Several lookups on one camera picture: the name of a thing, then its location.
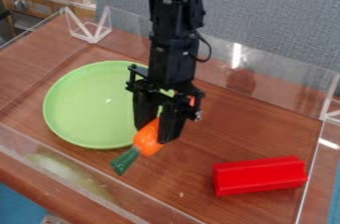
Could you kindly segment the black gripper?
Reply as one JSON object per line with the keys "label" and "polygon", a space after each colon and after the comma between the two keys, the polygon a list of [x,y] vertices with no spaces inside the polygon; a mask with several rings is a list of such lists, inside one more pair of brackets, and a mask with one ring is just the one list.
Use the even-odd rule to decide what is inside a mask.
{"label": "black gripper", "polygon": [[[133,93],[135,126],[141,129],[159,113],[159,96],[175,94],[195,96],[199,101],[204,92],[193,84],[196,63],[205,59],[197,56],[200,36],[167,39],[151,36],[149,66],[129,65],[131,78],[127,90]],[[159,143],[165,144],[180,137],[185,123],[188,98],[175,96],[163,103],[160,114]]]}

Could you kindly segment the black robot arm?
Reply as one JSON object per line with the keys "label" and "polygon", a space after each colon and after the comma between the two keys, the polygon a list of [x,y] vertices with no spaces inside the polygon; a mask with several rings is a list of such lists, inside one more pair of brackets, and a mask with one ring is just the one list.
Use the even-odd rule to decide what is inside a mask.
{"label": "black robot arm", "polygon": [[199,120],[204,92],[193,84],[204,41],[197,29],[205,11],[201,0],[149,0],[152,21],[149,65],[129,66],[127,90],[133,93],[135,126],[157,119],[157,141],[180,137],[184,123]]}

